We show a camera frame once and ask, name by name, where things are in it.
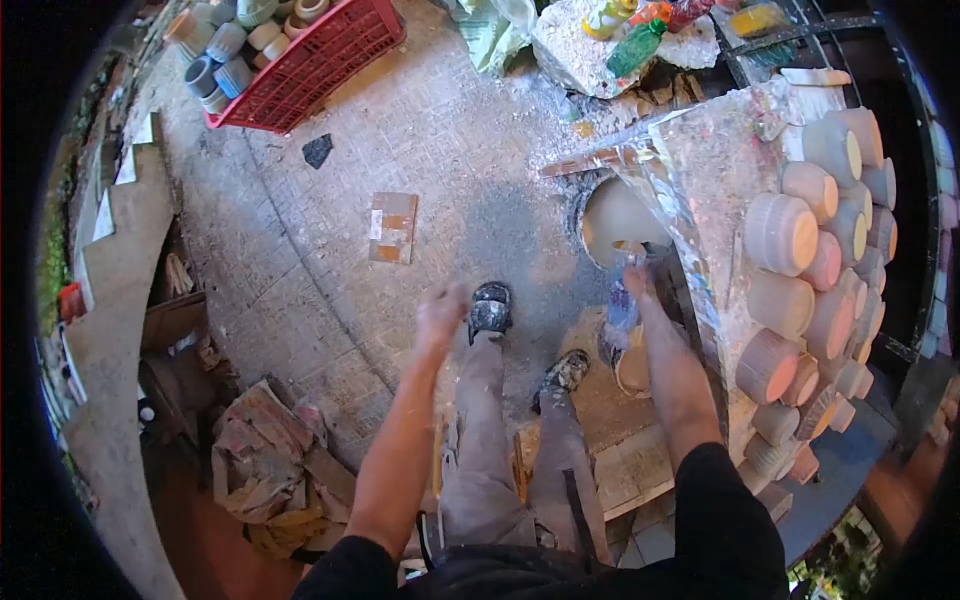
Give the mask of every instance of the yellow bottle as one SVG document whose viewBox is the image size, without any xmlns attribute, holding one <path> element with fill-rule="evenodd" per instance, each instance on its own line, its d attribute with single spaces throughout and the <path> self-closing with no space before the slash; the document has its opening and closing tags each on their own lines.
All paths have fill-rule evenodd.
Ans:
<svg viewBox="0 0 960 600">
<path fill-rule="evenodd" d="M 595 39 L 607 39 L 634 15 L 637 0 L 599 0 L 584 17 L 584 31 Z"/>
</svg>

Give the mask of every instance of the paint-splattered slipper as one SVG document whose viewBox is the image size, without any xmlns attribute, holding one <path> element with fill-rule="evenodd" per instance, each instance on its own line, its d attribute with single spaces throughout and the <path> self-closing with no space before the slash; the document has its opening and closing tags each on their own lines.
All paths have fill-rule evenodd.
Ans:
<svg viewBox="0 0 960 600">
<path fill-rule="evenodd" d="M 537 393 L 534 394 L 533 411 L 538 415 L 540 414 L 541 393 L 561 388 L 569 394 L 580 387 L 580 383 L 587 376 L 589 369 L 590 357 L 579 348 L 561 356 L 553 367 L 546 370 L 546 377 L 543 378 Z"/>
<path fill-rule="evenodd" d="M 505 333 L 507 327 L 514 324 L 510 318 L 513 297 L 506 283 L 488 281 L 473 292 L 473 306 L 467 319 L 467 333 L 470 345 L 477 331 L 498 331 Z"/>
</svg>

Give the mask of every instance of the leg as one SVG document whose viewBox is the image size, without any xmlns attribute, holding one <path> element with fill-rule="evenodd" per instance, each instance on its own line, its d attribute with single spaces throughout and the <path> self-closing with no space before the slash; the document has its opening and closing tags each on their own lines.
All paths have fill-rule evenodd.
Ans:
<svg viewBox="0 0 960 600">
<path fill-rule="evenodd" d="M 457 470 L 444 482 L 440 510 L 446 545 L 534 545 L 533 519 L 516 495 L 503 425 L 503 334 L 479 331 L 457 383 L 465 415 Z"/>
<path fill-rule="evenodd" d="M 529 491 L 534 519 L 553 534 L 559 549 L 583 551 L 564 484 L 563 471 L 572 468 L 597 559 L 603 564 L 612 564 L 603 509 L 584 443 L 584 429 L 577 421 L 577 412 L 567 391 L 559 386 L 541 389 L 540 415 L 540 450 Z"/>
</svg>

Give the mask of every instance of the unglazed clay pot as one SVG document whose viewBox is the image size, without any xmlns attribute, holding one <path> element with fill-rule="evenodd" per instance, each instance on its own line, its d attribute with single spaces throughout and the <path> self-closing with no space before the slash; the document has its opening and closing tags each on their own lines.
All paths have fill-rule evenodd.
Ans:
<svg viewBox="0 0 960 600">
<path fill-rule="evenodd" d="M 836 410 L 833 413 L 832 419 L 830 419 L 829 427 L 837 433 L 843 433 L 847 431 L 847 427 L 850 426 L 851 421 L 853 421 L 853 415 L 856 414 L 856 409 L 853 408 L 853 405 L 844 398 L 838 397 L 836 403 Z"/>
<path fill-rule="evenodd" d="M 883 264 L 897 253 L 897 219 L 888 208 L 874 206 L 874 226 L 867 231 L 867 244 L 880 251 Z"/>
<path fill-rule="evenodd" d="M 800 411 L 779 402 L 772 402 L 757 408 L 751 423 L 769 445 L 781 445 L 797 430 Z"/>
<path fill-rule="evenodd" d="M 860 158 L 865 166 L 879 167 L 883 163 L 883 141 L 872 110 L 864 107 L 828 110 L 826 116 L 843 121 L 856 135 Z"/>
<path fill-rule="evenodd" d="M 804 445 L 797 452 L 797 458 L 794 459 L 793 467 L 786 474 L 787 477 L 796 481 L 800 485 L 806 484 L 820 470 L 820 461 L 817 460 L 813 450 L 809 445 Z"/>
<path fill-rule="evenodd" d="M 217 81 L 217 84 L 224 90 L 228 98 L 236 98 L 243 93 L 243 90 L 250 86 L 253 81 L 253 72 L 243 59 L 235 57 L 214 71 L 213 79 Z"/>
<path fill-rule="evenodd" d="M 330 0 L 296 0 L 294 13 L 313 25 L 330 8 Z"/>
<path fill-rule="evenodd" d="M 213 79 L 213 66 L 216 64 L 211 57 L 199 57 L 186 67 L 183 73 L 183 83 L 190 93 L 198 98 L 205 98 L 213 93 L 217 83 Z"/>
<path fill-rule="evenodd" d="M 879 168 L 864 167 L 860 180 L 870 189 L 876 204 L 894 209 L 897 205 L 897 173 L 893 160 L 884 158 Z"/>
<path fill-rule="evenodd" d="M 817 252 L 813 255 L 813 262 L 799 277 L 812 285 L 813 289 L 826 292 L 840 277 L 842 263 L 843 254 L 837 238 L 829 231 L 821 231 L 817 235 Z"/>
<path fill-rule="evenodd" d="M 817 219 L 799 198 L 763 193 L 747 208 L 744 246 L 768 271 L 799 275 L 813 261 L 817 235 Z"/>
<path fill-rule="evenodd" d="M 806 349 L 818 361 L 836 358 L 853 328 L 853 297 L 846 289 L 834 287 L 817 294 L 813 319 L 806 329 Z"/>
<path fill-rule="evenodd" d="M 797 361 L 797 372 L 793 376 L 793 381 L 787 387 L 786 392 L 780 397 L 780 402 L 784 406 L 803 406 L 813 390 L 816 389 L 820 381 L 820 372 L 817 371 L 817 359 L 806 352 L 800 355 Z"/>
<path fill-rule="evenodd" d="M 824 117 L 804 126 L 804 160 L 830 173 L 839 187 L 853 187 L 863 171 L 856 135 L 839 120 Z"/>
<path fill-rule="evenodd" d="M 809 283 L 761 269 L 751 277 L 747 310 L 757 323 L 796 341 L 813 318 L 813 301 Z"/>
<path fill-rule="evenodd" d="M 296 2 L 294 0 L 287 0 L 286 2 L 281 2 L 279 6 L 276 7 L 276 12 L 274 16 L 278 19 L 285 19 L 291 14 L 294 13 L 294 5 Z"/>
<path fill-rule="evenodd" d="M 297 39 L 308 27 L 310 27 L 309 23 L 295 14 L 291 14 L 287 17 L 286 22 L 283 23 L 283 33 L 292 41 Z"/>
<path fill-rule="evenodd" d="M 206 44 L 206 55 L 224 63 L 240 52 L 243 42 L 247 40 L 247 32 L 236 23 L 224 23 Z"/>
<path fill-rule="evenodd" d="M 278 0 L 238 0 L 237 20 L 250 31 L 269 21 L 279 4 Z"/>
<path fill-rule="evenodd" d="M 805 442 L 820 435 L 833 417 L 835 401 L 836 391 L 832 384 L 818 385 L 813 397 L 800 407 L 800 424 L 797 425 L 797 431 L 793 434 L 794 438 Z"/>
<path fill-rule="evenodd" d="M 236 7 L 232 7 L 224 2 L 220 4 L 198 2 L 190 8 L 190 11 L 198 19 L 208 22 L 213 25 L 214 28 L 220 27 L 230 21 L 237 14 Z"/>
<path fill-rule="evenodd" d="M 216 30 L 213 25 L 198 19 L 189 9 L 186 9 L 170 22 L 163 39 L 187 46 L 190 53 L 198 57 L 204 53 L 206 44 L 209 43 L 214 33 L 216 33 Z"/>
<path fill-rule="evenodd" d="M 873 195 L 870 193 L 870 190 L 867 188 L 867 186 L 864 185 L 862 181 L 858 181 L 853 185 L 853 187 L 847 187 L 840 190 L 839 196 L 840 202 L 851 202 L 860 206 L 864 216 L 866 216 L 867 229 L 869 229 L 870 223 L 872 223 L 874 220 L 872 217 L 867 216 L 867 214 L 873 212 L 874 205 Z"/>
<path fill-rule="evenodd" d="M 780 191 L 806 202 L 818 224 L 826 223 L 837 212 L 837 182 L 812 162 L 786 163 L 780 177 Z"/>
<path fill-rule="evenodd" d="M 209 96 L 200 99 L 200 104 L 204 105 L 204 110 L 210 114 L 221 114 L 229 106 L 230 98 L 227 97 L 224 90 L 216 86 Z"/>
<path fill-rule="evenodd" d="M 850 267 L 863 257 L 867 247 L 867 219 L 863 214 L 863 206 L 841 202 L 837 206 L 837 215 L 824 223 L 824 230 L 832 233 L 840 243 L 843 266 Z"/>
<path fill-rule="evenodd" d="M 736 365 L 736 385 L 759 405 L 783 395 L 797 372 L 797 345 L 771 329 L 750 340 Z"/>
<path fill-rule="evenodd" d="M 263 50 L 267 47 L 267 44 L 274 41 L 280 33 L 279 25 L 274 21 L 267 21 L 263 25 L 254 28 L 253 31 L 250 32 L 250 35 L 247 36 L 247 41 L 257 50 Z"/>
<path fill-rule="evenodd" d="M 847 269 L 840 275 L 838 284 L 847 288 L 853 296 L 853 318 L 859 319 L 867 303 L 867 282 L 857 276 L 853 269 Z"/>
<path fill-rule="evenodd" d="M 858 397 L 860 399 L 866 398 L 867 394 L 870 392 L 870 388 L 872 387 L 874 387 L 874 374 L 869 369 L 867 369 L 866 372 L 863 373 L 863 376 L 860 378 L 860 385 L 856 387 L 856 392 L 853 393 L 853 397 Z"/>
<path fill-rule="evenodd" d="M 280 34 L 277 37 L 274 37 L 274 41 L 267 44 L 263 49 L 263 56 L 267 57 L 270 60 L 276 60 L 283 51 L 287 49 L 287 46 L 290 45 L 290 38 L 284 34 Z"/>
</svg>

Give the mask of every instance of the floor tile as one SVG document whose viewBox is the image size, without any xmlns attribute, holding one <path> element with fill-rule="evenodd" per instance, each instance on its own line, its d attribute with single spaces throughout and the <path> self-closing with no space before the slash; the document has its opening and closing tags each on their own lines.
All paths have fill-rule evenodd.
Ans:
<svg viewBox="0 0 960 600">
<path fill-rule="evenodd" d="M 634 536 L 640 556 L 647 564 L 673 557 L 676 543 L 663 523 L 647 527 Z"/>
</svg>

